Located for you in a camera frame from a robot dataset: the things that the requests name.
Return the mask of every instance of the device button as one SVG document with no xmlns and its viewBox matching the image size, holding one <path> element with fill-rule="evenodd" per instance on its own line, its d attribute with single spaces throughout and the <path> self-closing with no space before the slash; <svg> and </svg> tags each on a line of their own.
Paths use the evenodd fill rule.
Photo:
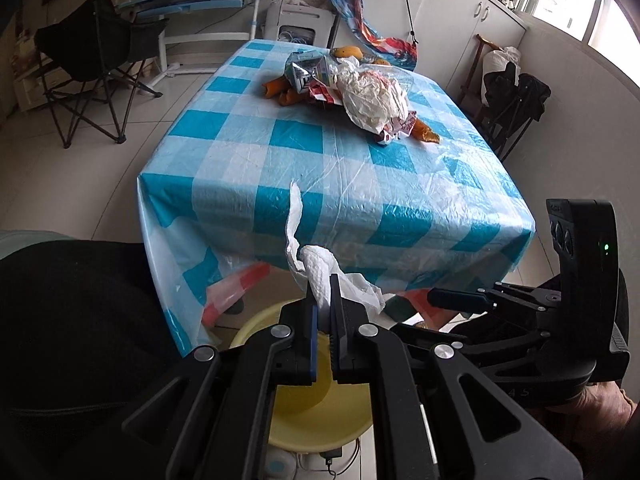
<svg viewBox="0 0 640 480">
<path fill-rule="evenodd" d="M 564 248 L 569 253 L 569 256 L 574 255 L 574 239 L 571 238 L 571 231 L 567 231 L 564 234 Z"/>
<path fill-rule="evenodd" d="M 560 225 L 560 222 L 558 222 L 556 224 L 556 242 L 558 242 L 558 245 L 560 245 L 560 247 L 564 248 L 564 233 L 562 232 L 562 226 Z"/>
</svg>

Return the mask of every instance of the silver screw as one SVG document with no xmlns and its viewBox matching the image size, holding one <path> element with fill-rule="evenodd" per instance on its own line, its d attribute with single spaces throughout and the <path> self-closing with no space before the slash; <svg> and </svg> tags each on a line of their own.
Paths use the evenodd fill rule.
<svg viewBox="0 0 640 480">
<path fill-rule="evenodd" d="M 196 351 L 193 353 L 193 357 L 196 359 L 196 361 L 205 363 L 207 361 L 211 361 L 215 354 L 216 354 L 216 351 L 210 346 L 199 346 L 196 348 Z"/>
<path fill-rule="evenodd" d="M 453 348 L 449 345 L 438 345 L 433 349 L 434 354 L 436 354 L 440 359 L 451 359 L 455 352 Z"/>
<path fill-rule="evenodd" d="M 287 325 L 273 325 L 271 327 L 271 335 L 282 339 L 291 333 L 291 329 Z"/>
<path fill-rule="evenodd" d="M 371 323 L 365 323 L 364 325 L 360 325 L 358 327 L 358 332 L 360 332 L 365 337 L 373 337 L 378 335 L 378 327 L 372 325 Z"/>
</svg>

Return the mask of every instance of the folded black chair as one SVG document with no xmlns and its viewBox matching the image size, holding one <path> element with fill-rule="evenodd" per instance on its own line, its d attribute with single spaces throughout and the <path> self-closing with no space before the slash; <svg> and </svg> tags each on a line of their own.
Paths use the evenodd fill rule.
<svg viewBox="0 0 640 480">
<path fill-rule="evenodd" d="M 117 15 L 111 0 L 87 0 L 61 22 L 40 28 L 36 32 L 34 39 L 40 63 L 39 75 L 42 78 L 49 109 L 65 148 L 71 146 L 81 120 L 111 137 L 118 144 L 127 140 L 124 132 L 136 89 L 149 92 L 154 97 L 162 96 L 161 92 L 156 92 L 142 84 L 140 74 L 145 61 L 158 55 L 158 35 L 166 27 L 166 22 L 167 20 L 142 24 L 130 23 Z M 40 53 L 46 54 L 51 62 L 43 66 Z M 140 69 L 134 76 L 129 72 L 138 61 L 141 61 Z M 130 65 L 124 71 L 120 67 L 127 62 Z M 46 75 L 58 67 L 65 70 L 70 79 L 49 88 Z M 111 99 L 114 92 L 113 80 L 132 87 L 122 125 L 118 122 Z M 80 91 L 76 94 L 63 91 L 63 88 L 72 81 L 82 83 Z M 104 99 L 96 97 L 96 91 L 100 86 L 104 89 Z M 74 107 L 69 105 L 70 100 L 75 100 Z M 92 100 L 109 104 L 116 136 L 84 116 L 86 107 Z M 54 110 L 56 103 L 72 113 L 66 137 L 56 117 Z"/>
<path fill-rule="evenodd" d="M 515 78 L 516 66 L 512 62 L 508 62 L 502 72 L 484 75 L 486 100 L 489 104 L 489 147 L 500 157 L 509 138 L 522 128 L 507 153 L 500 158 L 501 162 L 511 153 L 531 122 L 540 120 L 545 112 L 544 103 L 551 95 L 551 88 L 532 75 L 520 74 L 518 85 L 515 84 Z"/>
</svg>

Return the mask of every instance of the cabinet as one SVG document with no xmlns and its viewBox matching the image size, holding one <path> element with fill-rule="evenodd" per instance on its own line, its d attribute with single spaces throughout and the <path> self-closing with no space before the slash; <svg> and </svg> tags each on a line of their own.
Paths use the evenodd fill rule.
<svg viewBox="0 0 640 480">
<path fill-rule="evenodd" d="M 363 0 L 367 21 L 382 36 L 410 40 L 405 0 Z M 481 34 L 500 46 L 519 46 L 526 29 L 495 0 L 409 0 L 418 40 L 415 71 L 433 79 L 453 99 L 460 93 Z M 359 44 L 344 21 L 334 45 Z M 472 83 L 480 85 L 481 70 Z"/>
</svg>

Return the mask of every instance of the plastic table cover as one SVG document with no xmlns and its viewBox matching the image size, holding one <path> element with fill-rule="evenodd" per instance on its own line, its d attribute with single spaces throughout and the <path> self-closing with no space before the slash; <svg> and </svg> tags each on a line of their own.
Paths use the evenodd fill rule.
<svg viewBox="0 0 640 480">
<path fill-rule="evenodd" d="M 533 217 L 500 161 L 430 79 L 412 74 L 411 109 L 440 144 L 379 146 L 340 107 L 281 107 L 262 83 L 291 52 L 253 40 L 205 83 L 138 177 L 146 252 L 178 349 L 209 341 L 205 308 L 247 288 L 256 262 L 288 269 L 289 187 L 302 192 L 296 237 L 331 250 L 383 292 L 475 290 L 518 263 Z"/>
</svg>

